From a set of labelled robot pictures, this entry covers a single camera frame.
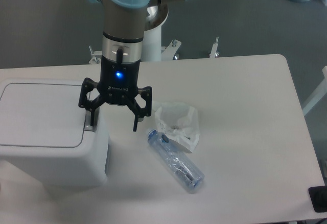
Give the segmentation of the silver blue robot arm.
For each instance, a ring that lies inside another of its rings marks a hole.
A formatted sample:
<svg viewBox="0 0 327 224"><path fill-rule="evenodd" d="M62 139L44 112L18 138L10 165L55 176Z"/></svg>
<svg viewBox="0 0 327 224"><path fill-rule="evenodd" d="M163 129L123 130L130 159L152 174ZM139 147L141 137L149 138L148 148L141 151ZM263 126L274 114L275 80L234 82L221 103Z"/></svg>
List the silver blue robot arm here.
<svg viewBox="0 0 327 224"><path fill-rule="evenodd" d="M100 80L84 79L78 106L90 113L91 127L97 125L104 103L127 106L135 115L136 131L138 122L152 112L152 87L137 86L147 9L177 0L98 1L104 8Z"/></svg>

